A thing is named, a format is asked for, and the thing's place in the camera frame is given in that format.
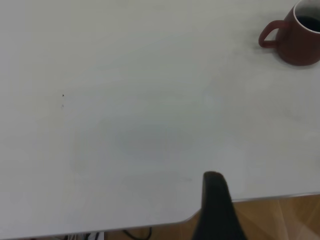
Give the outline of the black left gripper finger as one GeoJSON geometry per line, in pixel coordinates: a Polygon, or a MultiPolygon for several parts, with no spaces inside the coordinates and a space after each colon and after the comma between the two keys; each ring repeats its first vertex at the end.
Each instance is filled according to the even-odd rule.
{"type": "Polygon", "coordinates": [[[246,240],[228,184],[215,171],[203,174],[201,209],[193,240],[246,240]]]}

